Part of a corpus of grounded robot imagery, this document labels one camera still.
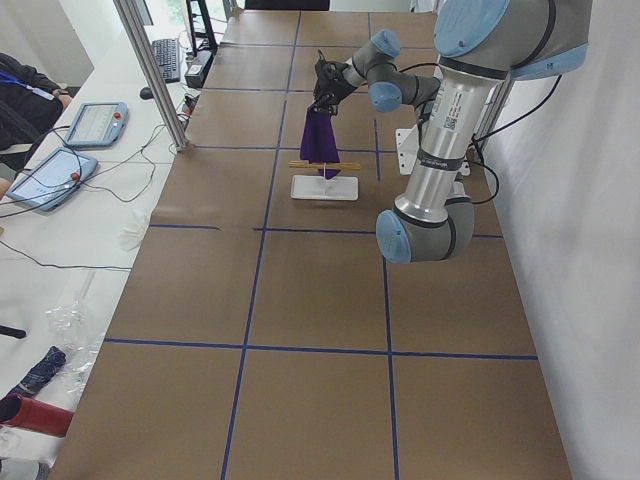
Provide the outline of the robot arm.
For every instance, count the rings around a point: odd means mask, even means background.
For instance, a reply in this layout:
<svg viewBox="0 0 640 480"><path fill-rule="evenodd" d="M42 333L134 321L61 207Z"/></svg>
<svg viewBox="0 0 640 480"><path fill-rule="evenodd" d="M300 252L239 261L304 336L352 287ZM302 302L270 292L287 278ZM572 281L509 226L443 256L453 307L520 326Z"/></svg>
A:
<svg viewBox="0 0 640 480"><path fill-rule="evenodd" d="M398 36L391 30L382 29L344 62L331 61L320 55L315 64L316 84L311 109L336 115L340 102L366 85L370 102L380 113L410 105L418 116L430 114L441 80L399 71L395 58L400 52Z"/></svg>
<svg viewBox="0 0 640 480"><path fill-rule="evenodd" d="M390 262L439 261L462 252L474 209L457 172L490 90L579 68L589 1L448 1L435 27L442 80L405 192L379 214L376 238Z"/></svg>

